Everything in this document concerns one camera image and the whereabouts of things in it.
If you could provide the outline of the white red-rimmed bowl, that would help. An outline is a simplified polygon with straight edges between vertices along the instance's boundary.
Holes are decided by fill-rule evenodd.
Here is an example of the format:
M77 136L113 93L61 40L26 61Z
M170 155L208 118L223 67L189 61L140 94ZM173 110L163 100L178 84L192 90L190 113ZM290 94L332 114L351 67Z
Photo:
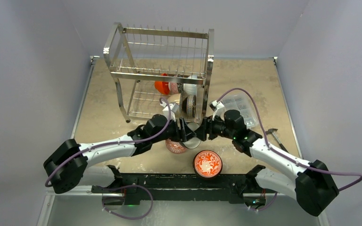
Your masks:
M196 122L189 122L187 124L187 126L192 131L195 131L199 128L199 124ZM195 149L200 145L200 143L201 143L201 140L197 137L193 137L186 142L180 142L180 144L187 149Z

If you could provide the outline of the beige speckled bowl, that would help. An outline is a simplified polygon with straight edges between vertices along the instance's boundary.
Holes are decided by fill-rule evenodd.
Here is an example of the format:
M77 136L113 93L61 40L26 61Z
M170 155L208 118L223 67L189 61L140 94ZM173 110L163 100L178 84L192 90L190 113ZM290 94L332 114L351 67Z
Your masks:
M182 94L181 94L181 93L177 93L177 94L173 94L173 95L169 96L168 99L167 99L167 101L168 101L170 104L177 105L179 108L181 108L181 106L182 106L181 98L182 98Z

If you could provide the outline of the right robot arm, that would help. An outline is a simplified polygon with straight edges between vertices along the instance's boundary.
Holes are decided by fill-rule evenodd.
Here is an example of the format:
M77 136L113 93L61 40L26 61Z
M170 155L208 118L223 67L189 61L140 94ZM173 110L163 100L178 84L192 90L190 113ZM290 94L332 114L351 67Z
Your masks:
M247 129L242 121L239 111L228 110L224 118L205 117L194 132L201 141L228 138L239 152L275 168L272 171L262 165L253 167L246 174L250 191L273 190L296 200L306 213L320 215L339 195L327 166L319 160L309 162L267 144L262 135Z

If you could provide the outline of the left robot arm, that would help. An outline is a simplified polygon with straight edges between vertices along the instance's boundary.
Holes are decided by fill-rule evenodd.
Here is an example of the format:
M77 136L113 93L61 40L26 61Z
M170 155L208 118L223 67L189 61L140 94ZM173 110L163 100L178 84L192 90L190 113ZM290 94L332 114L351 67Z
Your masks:
M168 120L156 114L145 124L112 140L79 144L74 138L68 139L43 163L48 176L45 186L52 187L57 194L66 193L79 185L88 168L111 159L145 153L153 144L167 139L188 142L196 137L198 127L199 124L183 118Z

